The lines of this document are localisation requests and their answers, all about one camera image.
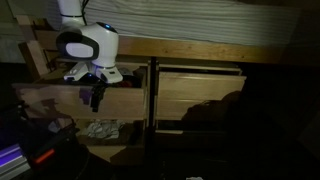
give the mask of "wooden bed frame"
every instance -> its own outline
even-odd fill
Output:
[[[58,56],[55,46],[58,32],[52,30],[45,19],[28,16],[17,16],[17,19],[26,38],[26,44],[21,44],[20,49],[34,78],[38,79],[50,72],[48,63]],[[255,47],[131,36],[120,36],[118,54],[240,63],[320,65],[320,51],[310,48]]]

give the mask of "red object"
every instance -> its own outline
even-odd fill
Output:
[[[52,156],[55,153],[54,149],[50,149],[49,151],[42,154],[40,157],[34,160],[36,164],[42,163],[44,160],[46,160],[48,157]]]

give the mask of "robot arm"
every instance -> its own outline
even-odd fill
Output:
[[[115,67],[119,36],[109,24],[97,22],[86,26],[79,0],[58,0],[62,27],[56,44],[58,51],[68,59],[79,62],[64,77],[78,81],[91,73],[106,83],[122,81]]]

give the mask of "open drawer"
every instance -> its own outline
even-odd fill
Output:
[[[92,120],[76,120],[80,129],[77,138],[80,144],[87,146],[89,151],[113,165],[139,165],[144,156],[143,121],[125,122],[119,129],[119,137],[115,139],[89,137],[86,128]]]
[[[196,104],[220,101],[241,91],[245,79],[240,75],[160,71],[156,119],[181,120]]]
[[[30,118],[143,120],[145,73],[141,88],[106,88],[99,111],[90,107],[92,87],[55,84],[13,84]]]

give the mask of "striped fabric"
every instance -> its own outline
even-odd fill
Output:
[[[254,46],[288,44],[299,14],[233,0],[90,0],[86,7],[88,24],[109,23],[122,35]]]

